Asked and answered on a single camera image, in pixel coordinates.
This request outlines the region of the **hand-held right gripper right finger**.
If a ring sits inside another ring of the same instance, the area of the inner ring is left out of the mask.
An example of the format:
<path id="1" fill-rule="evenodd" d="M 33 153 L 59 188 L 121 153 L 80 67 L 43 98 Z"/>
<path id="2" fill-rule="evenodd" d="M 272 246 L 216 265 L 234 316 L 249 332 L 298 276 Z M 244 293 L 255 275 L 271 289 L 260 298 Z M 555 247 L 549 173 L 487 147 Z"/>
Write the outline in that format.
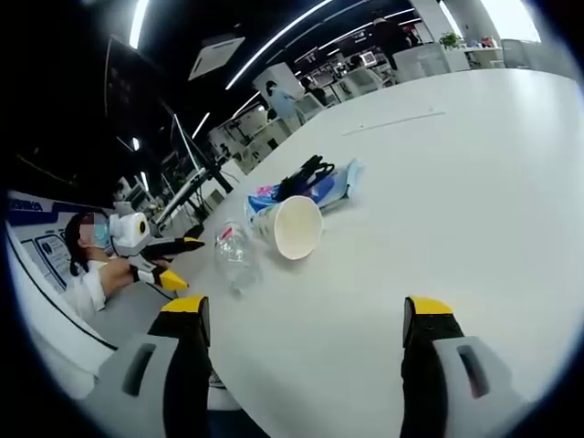
<path id="1" fill-rule="evenodd" d="M 402 437 L 503 437 L 525 416 L 509 367 L 442 301 L 405 298 L 402 347 Z"/>

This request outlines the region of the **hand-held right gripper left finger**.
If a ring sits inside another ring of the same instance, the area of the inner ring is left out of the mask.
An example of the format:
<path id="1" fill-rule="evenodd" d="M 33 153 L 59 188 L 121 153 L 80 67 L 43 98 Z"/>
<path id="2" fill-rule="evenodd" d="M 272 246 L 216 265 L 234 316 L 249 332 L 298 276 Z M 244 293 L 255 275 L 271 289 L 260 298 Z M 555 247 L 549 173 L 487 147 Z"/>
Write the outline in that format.
<path id="1" fill-rule="evenodd" d="M 99 367 L 91 418 L 108 437 L 208 437 L 209 345 L 208 297 L 170 301 Z"/>

